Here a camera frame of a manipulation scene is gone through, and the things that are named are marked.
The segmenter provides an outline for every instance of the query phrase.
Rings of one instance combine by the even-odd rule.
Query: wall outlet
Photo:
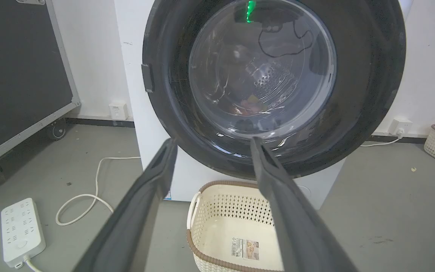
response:
[[[1,211],[3,259],[9,267],[20,268],[24,256],[33,258],[46,247],[36,205],[26,198]]]
[[[406,134],[409,132],[411,126],[412,122],[408,119],[396,117],[392,120],[392,124],[390,124],[389,133],[392,135],[398,135],[399,130],[403,129],[403,134]]]
[[[110,108],[110,117],[112,118],[112,120],[125,121],[128,118],[126,103],[113,102],[108,105],[108,107]]]

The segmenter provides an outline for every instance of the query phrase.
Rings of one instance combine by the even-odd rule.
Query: washing machine door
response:
[[[370,136],[405,55],[397,0],[157,0],[142,69],[155,113],[193,158],[254,179],[258,136],[297,177]]]

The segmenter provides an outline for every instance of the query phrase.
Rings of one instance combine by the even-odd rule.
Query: white washing machine body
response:
[[[155,12],[152,10],[154,1],[116,0],[115,3],[135,131],[142,164],[145,168],[163,141],[170,137],[163,127],[165,123],[159,120],[149,94],[145,90],[141,68],[145,28],[149,14]],[[345,158],[341,159],[319,172],[295,179],[295,182],[316,209],[319,209],[324,203],[345,160]],[[255,182],[211,169],[179,148],[169,199],[190,201],[201,186],[218,180]]]

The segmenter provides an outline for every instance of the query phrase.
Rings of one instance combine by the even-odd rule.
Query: power strip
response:
[[[16,269],[21,268],[26,262],[33,269],[29,259],[41,253],[46,247],[33,199],[26,198],[4,208],[1,211],[1,226],[5,262],[9,267]]]

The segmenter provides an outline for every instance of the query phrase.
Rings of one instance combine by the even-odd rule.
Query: basket label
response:
[[[233,238],[231,243],[231,255],[259,261],[259,243],[253,240]]]

